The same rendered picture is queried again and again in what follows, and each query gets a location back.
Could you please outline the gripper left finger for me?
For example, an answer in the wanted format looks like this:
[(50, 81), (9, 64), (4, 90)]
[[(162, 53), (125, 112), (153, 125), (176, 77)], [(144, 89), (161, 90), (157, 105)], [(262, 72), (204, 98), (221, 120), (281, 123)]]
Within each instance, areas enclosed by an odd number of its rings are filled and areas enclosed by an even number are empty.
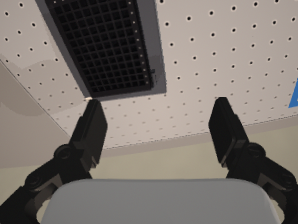
[(92, 179), (89, 171), (99, 164), (107, 128), (101, 102), (90, 99), (69, 143), (59, 146), (54, 158), (31, 172), (25, 185), (0, 206), (0, 224), (40, 224), (38, 210), (59, 187)]

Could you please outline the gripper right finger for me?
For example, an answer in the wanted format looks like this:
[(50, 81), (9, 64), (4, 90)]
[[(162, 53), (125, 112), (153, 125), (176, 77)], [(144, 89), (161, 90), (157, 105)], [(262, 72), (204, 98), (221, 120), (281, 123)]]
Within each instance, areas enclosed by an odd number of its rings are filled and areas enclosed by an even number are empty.
[(218, 162), (222, 168), (229, 170), (226, 178), (259, 185), (282, 209), (284, 221), (281, 224), (298, 224), (298, 184), (295, 176), (266, 157), (261, 145), (249, 141), (227, 97), (215, 100), (208, 126)]

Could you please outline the light grey flat base plate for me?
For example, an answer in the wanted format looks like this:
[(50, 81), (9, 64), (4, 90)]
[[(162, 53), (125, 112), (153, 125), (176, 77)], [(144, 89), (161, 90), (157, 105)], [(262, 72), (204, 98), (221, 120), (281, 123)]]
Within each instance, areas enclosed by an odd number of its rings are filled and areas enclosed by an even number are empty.
[[(101, 102), (102, 150), (210, 133), (218, 97), (243, 127), (298, 116), (298, 0), (154, 0), (166, 94)], [(0, 62), (71, 138), (87, 101), (35, 0), (0, 0)]]

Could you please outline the blue tape outline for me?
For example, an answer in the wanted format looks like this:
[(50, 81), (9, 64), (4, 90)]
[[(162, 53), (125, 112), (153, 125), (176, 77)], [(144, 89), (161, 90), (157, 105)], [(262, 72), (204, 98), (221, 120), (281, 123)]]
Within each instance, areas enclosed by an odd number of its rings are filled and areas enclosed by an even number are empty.
[(293, 95), (292, 95), (292, 98), (291, 98), (291, 101), (290, 101), (290, 104), (289, 104), (289, 107), (288, 108), (292, 108), (292, 107), (296, 107), (298, 106), (298, 79), (297, 79), (297, 82), (296, 82), (296, 85), (295, 85), (295, 89), (294, 89), (294, 92), (293, 92)]

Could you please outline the black well plate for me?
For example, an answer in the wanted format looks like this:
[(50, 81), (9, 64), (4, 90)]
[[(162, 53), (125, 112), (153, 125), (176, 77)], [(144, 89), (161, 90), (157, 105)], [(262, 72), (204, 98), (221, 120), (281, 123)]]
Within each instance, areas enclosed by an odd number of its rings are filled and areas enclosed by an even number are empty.
[(44, 1), (91, 98), (151, 90), (136, 0)]

